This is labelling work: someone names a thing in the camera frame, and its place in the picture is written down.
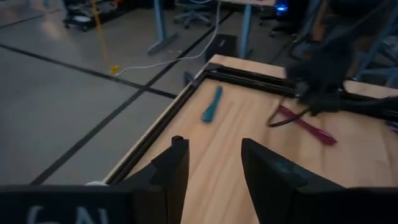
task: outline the black floor line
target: black floor line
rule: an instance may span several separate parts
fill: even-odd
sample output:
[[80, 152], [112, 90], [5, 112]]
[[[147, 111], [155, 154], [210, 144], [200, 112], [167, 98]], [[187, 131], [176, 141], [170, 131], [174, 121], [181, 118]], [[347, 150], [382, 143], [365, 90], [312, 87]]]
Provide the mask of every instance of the black floor line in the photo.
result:
[[[131, 87], [138, 88], [138, 89], [145, 87], [144, 85], [141, 85], [141, 84], [138, 84], [138, 83], [133, 83], [133, 82], [130, 82], [130, 81], [127, 81], [127, 80], [123, 80], [123, 79], [120, 79], [120, 78], [112, 77], [111, 75], [106, 75], [106, 74], [103, 74], [101, 72], [96, 72], [94, 70], [81, 68], [79, 66], [72, 65], [72, 64], [69, 64], [69, 63], [60, 62], [58, 60], [55, 60], [55, 59], [52, 59], [52, 58], [47, 58], [47, 57], [44, 57], [44, 56], [41, 56], [41, 55], [38, 55], [38, 54], [34, 54], [34, 53], [31, 53], [31, 52], [27, 52], [25, 50], [21, 50], [21, 49], [15, 48], [15, 47], [10, 47], [10, 46], [4, 45], [4, 44], [0, 44], [0, 47], [3, 48], [3, 49], [6, 49], [6, 50], [10, 50], [11, 52], [16, 52], [16, 53], [19, 53], [19, 54], [30, 56], [30, 57], [42, 60], [44, 62], [54, 63], [56, 65], [60, 65], [60, 66], [66, 67], [66, 68], [70, 68], [70, 69], [73, 69], [73, 70], [76, 70], [76, 71], [79, 71], [79, 72], [82, 72], [82, 73], [85, 73], [85, 74], [89, 74], [89, 75], [92, 75], [92, 76], [95, 76], [95, 77], [98, 77], [98, 78], [104, 78], [104, 79], [107, 79], [107, 80], [118, 82], [118, 83], [123, 84], [123, 85], [131, 86]], [[154, 93], [154, 94], [158, 94], [160, 96], [164, 96], [164, 97], [167, 97], [167, 98], [173, 98], [174, 99], [176, 97], [175, 94], [167, 93], [167, 92], [162, 91], [162, 90], [155, 90], [155, 89], [152, 89], [152, 88], [146, 88], [146, 90], [148, 92], [151, 92], [151, 93]]]
[[[227, 20], [232, 15], [230, 12], [222, 20], [220, 20], [220, 25]], [[201, 41], [203, 41], [208, 35], [210, 35], [215, 29], [213, 26], [210, 30], [204, 33], [198, 40], [196, 40], [189, 48], [184, 50], [177, 58], [185, 57], [192, 49], [194, 49]], [[54, 174], [64, 163], [66, 163], [72, 156], [74, 156], [85, 144], [87, 144], [94, 136], [96, 136], [106, 125], [108, 125], [115, 117], [122, 113], [132, 102], [134, 102], [143, 93], [148, 91], [149, 87], [153, 85], [158, 79], [165, 75], [176, 63], [179, 61], [172, 62], [168, 64], [162, 71], [160, 71], [153, 79], [151, 79], [145, 86], [135, 94], [133, 94], [129, 99], [127, 99], [122, 105], [120, 105], [116, 110], [109, 114], [104, 120], [95, 126], [88, 134], [86, 134], [82, 139], [80, 139], [74, 146], [72, 146], [66, 153], [64, 153], [60, 158], [58, 158], [51, 166], [45, 169], [38, 177], [36, 177], [30, 184], [40, 185], [45, 182], [52, 174]]]
[[54, 11], [51, 11], [51, 12], [48, 12], [48, 13], [45, 13], [45, 14], [42, 14], [42, 15], [38, 15], [38, 16], [34, 16], [34, 17], [31, 17], [31, 18], [28, 18], [28, 19], [23, 19], [21, 21], [12, 22], [10, 24], [4, 24], [4, 25], [0, 26], [0, 29], [6, 28], [6, 27], [9, 27], [9, 26], [13, 26], [13, 25], [16, 25], [16, 24], [20, 24], [21, 22], [31, 21], [32, 19], [41, 18], [41, 17], [44, 17], [47, 14], [52, 14], [52, 13], [59, 12], [59, 11], [61, 11], [61, 9], [57, 9], [57, 10], [54, 10]]

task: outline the desk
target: desk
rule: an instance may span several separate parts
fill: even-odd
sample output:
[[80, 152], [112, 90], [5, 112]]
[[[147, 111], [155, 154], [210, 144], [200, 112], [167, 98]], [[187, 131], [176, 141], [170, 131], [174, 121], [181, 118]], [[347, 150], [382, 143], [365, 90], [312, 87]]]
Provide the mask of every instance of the desk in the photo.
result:
[[[238, 58], [215, 55], [210, 62], [279, 78], [285, 75], [282, 67]], [[215, 119], [211, 124], [202, 123], [200, 116], [212, 101], [218, 85], [222, 85], [224, 90]], [[346, 87], [350, 92], [376, 98], [398, 95], [398, 90], [358, 82], [348, 82]], [[279, 98], [263, 91], [206, 79], [131, 174], [166, 149], [172, 136], [181, 135], [189, 139], [190, 176], [182, 217], [182, 223], [189, 224], [258, 223], [243, 174], [242, 138], [252, 138], [344, 187], [398, 186], [398, 136], [381, 120], [344, 111], [305, 116], [305, 121], [328, 131], [339, 141], [333, 147], [323, 146], [296, 124], [266, 127], [266, 119]], [[139, 142], [104, 181], [111, 177]]]
[[252, 52], [252, 49], [248, 49], [248, 40], [251, 26], [251, 14], [252, 5], [255, 6], [273, 6], [276, 0], [221, 0], [223, 2], [230, 2], [236, 4], [245, 4], [243, 21], [242, 21], [242, 33], [241, 33], [241, 45], [239, 47], [239, 58], [248, 58]]

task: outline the white cable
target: white cable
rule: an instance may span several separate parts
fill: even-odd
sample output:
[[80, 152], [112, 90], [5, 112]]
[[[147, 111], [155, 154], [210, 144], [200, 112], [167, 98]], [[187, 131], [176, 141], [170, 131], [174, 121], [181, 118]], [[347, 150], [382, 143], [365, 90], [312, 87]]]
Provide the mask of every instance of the white cable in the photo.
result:
[[216, 27], [215, 27], [215, 29], [214, 29], [213, 36], [211, 37], [209, 43], [206, 45], [206, 47], [203, 49], [203, 51], [202, 51], [200, 54], [198, 54], [198, 55], [196, 55], [196, 56], [191, 56], [191, 57], [178, 58], [178, 59], [171, 60], [171, 61], [168, 61], [168, 62], [161, 62], [161, 63], [157, 63], [157, 64], [154, 64], [154, 65], [127, 67], [127, 68], [123, 69], [121, 72], [119, 72], [118, 74], [116, 74], [116, 76], [118, 77], [118, 76], [120, 76], [123, 72], [125, 72], [125, 71], [127, 71], [127, 70], [130, 70], [130, 69], [147, 69], [147, 68], [153, 68], [153, 67], [157, 67], [157, 66], [159, 66], [159, 65], [167, 65], [167, 64], [170, 64], [170, 63], [173, 63], [173, 62], [177, 62], [177, 61], [179, 61], [179, 60], [196, 59], [196, 58], [198, 58], [198, 57], [201, 57], [201, 56], [206, 52], [207, 48], [210, 46], [210, 44], [213, 42], [214, 38], [215, 38], [216, 35], [217, 35], [218, 28], [219, 28], [219, 26], [220, 26], [220, 25], [219, 25], [219, 23], [220, 23], [220, 9], [221, 9], [220, 6], [221, 6], [221, 1], [218, 1], [218, 4], [217, 4], [217, 15], [216, 15]]

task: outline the black box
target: black box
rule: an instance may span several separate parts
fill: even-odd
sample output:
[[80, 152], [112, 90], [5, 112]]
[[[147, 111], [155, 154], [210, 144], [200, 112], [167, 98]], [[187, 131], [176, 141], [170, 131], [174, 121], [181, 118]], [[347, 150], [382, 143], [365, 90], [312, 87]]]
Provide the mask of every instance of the black box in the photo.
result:
[[238, 37], [235, 35], [217, 34], [214, 41], [206, 50], [206, 62], [215, 54], [235, 57], [237, 41]]

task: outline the yellow cable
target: yellow cable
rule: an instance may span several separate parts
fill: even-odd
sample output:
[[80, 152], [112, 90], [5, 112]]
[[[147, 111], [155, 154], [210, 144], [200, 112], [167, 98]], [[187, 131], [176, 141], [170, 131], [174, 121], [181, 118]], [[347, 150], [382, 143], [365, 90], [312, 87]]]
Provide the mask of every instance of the yellow cable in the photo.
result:
[[105, 63], [107, 63], [108, 65], [111, 66], [111, 74], [116, 74], [119, 71], [120, 66], [112, 65], [113, 63], [108, 54], [108, 49], [106, 48], [105, 38], [102, 33], [102, 26], [101, 26], [100, 17], [98, 15], [96, 0], [91, 0], [91, 2], [92, 2], [91, 5], [93, 6], [94, 19], [95, 19], [95, 23], [96, 23], [96, 27], [97, 27], [97, 31], [98, 31], [98, 37], [99, 37], [99, 41], [101, 42], [101, 47], [102, 47], [102, 51], [103, 51], [104, 61], [105, 61]]

